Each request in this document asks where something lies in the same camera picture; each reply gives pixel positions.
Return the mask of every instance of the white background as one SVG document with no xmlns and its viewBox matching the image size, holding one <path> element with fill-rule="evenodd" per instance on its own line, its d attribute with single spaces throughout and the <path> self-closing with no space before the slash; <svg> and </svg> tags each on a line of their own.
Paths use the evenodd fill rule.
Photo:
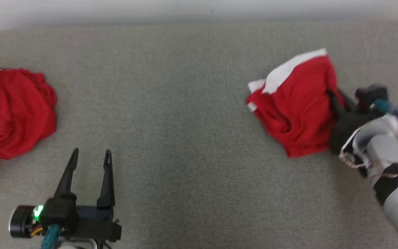
<svg viewBox="0 0 398 249">
<path fill-rule="evenodd" d="M 398 19 L 398 0 L 0 0 L 0 30 L 352 18 Z"/>
</svg>

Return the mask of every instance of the green led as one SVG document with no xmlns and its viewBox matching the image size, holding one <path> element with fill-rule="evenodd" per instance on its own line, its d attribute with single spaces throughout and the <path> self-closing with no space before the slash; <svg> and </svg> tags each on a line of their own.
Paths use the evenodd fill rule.
<svg viewBox="0 0 398 249">
<path fill-rule="evenodd" d="M 39 215 L 41 214 L 42 210 L 44 209 L 44 205 L 39 205 L 35 211 L 33 211 L 33 216 L 36 221 L 39 220 Z"/>
</svg>

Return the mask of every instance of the gray fabric surface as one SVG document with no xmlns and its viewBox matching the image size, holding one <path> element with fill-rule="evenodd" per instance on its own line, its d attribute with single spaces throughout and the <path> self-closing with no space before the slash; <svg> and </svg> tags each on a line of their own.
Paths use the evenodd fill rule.
<svg viewBox="0 0 398 249">
<path fill-rule="evenodd" d="M 326 47 L 348 93 L 381 82 L 398 104 L 398 22 L 38 29 L 0 33 L 0 67 L 43 72 L 57 131 L 0 160 L 0 248 L 19 204 L 43 203 L 74 147 L 72 190 L 95 204 L 115 170 L 114 248 L 393 249 L 373 192 L 327 151 L 289 159 L 245 106 L 248 81 Z"/>
</svg>

